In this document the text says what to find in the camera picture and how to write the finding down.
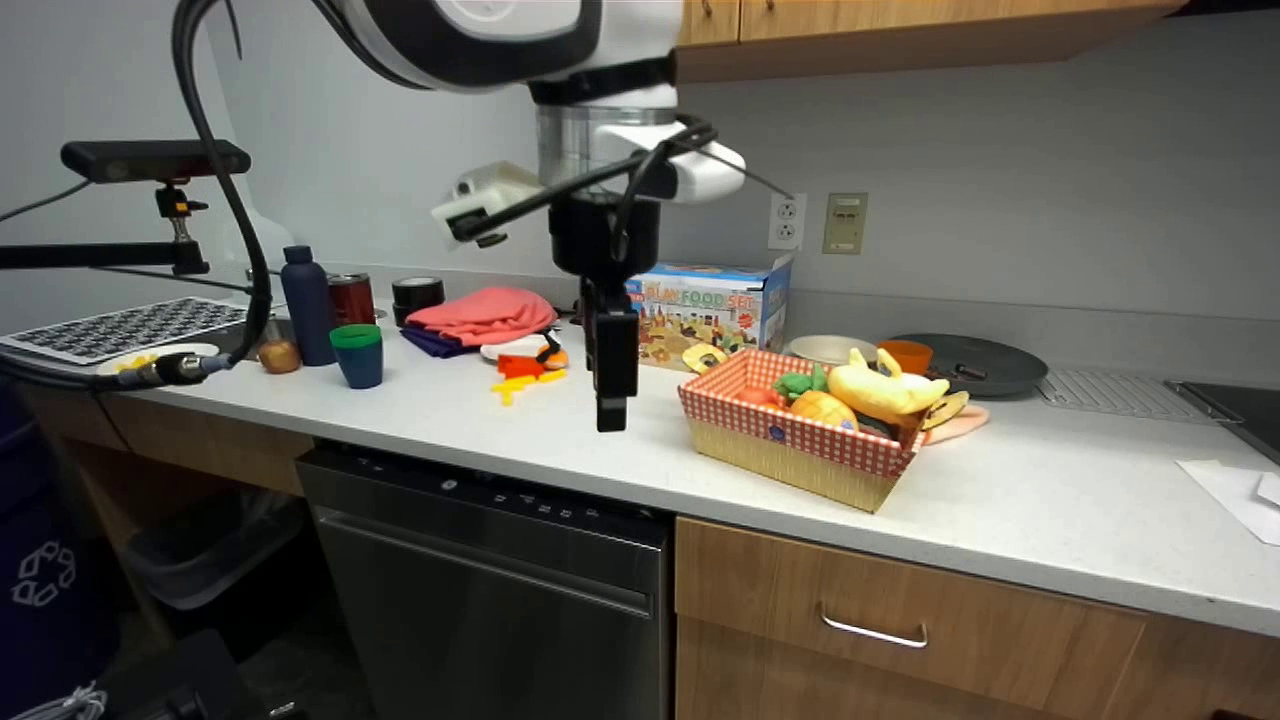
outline dishwasher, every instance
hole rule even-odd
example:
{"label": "dishwasher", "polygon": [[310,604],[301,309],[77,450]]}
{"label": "dishwasher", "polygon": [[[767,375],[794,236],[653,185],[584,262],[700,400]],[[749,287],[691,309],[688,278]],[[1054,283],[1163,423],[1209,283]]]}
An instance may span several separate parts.
{"label": "dishwasher", "polygon": [[346,443],[301,481],[381,720],[670,714],[670,516]]}

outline bottle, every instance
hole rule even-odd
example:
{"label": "bottle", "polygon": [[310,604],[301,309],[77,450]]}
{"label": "bottle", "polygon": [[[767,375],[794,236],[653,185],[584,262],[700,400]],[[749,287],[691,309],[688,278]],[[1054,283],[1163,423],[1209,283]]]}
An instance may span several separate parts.
{"label": "bottle", "polygon": [[291,342],[304,362],[332,362],[328,326],[332,326],[332,303],[328,303],[328,275],[310,260],[310,242],[286,242],[284,247],[284,303],[291,321]]}

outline red cloth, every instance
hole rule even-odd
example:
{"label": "red cloth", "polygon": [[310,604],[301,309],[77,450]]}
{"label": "red cloth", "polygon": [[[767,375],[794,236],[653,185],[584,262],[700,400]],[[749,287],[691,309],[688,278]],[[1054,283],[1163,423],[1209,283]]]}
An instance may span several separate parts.
{"label": "red cloth", "polygon": [[409,317],[428,331],[452,334],[459,342],[502,342],[557,323],[557,309],[527,287],[475,287],[471,297],[433,303]]}

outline wall socket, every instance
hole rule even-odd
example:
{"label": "wall socket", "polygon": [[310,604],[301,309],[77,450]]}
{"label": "wall socket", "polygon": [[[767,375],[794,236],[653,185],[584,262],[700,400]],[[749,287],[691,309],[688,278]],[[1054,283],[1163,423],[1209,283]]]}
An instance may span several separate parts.
{"label": "wall socket", "polygon": [[808,194],[805,192],[793,192],[793,194],[771,192],[771,199],[767,199],[767,247],[800,247],[805,242],[805,210],[808,210]]}
{"label": "wall socket", "polygon": [[822,257],[863,253],[866,199],[866,192],[828,192]]}

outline wicker basket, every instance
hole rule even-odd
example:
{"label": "wicker basket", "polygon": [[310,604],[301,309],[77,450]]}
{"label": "wicker basket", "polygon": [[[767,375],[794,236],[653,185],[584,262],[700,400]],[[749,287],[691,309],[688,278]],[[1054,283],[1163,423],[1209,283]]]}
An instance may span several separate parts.
{"label": "wicker basket", "polygon": [[749,386],[771,386],[784,372],[812,372],[812,362],[776,353],[735,353],[718,369],[679,384],[691,447],[877,512],[923,437],[902,433],[902,439],[883,439],[735,400]]}

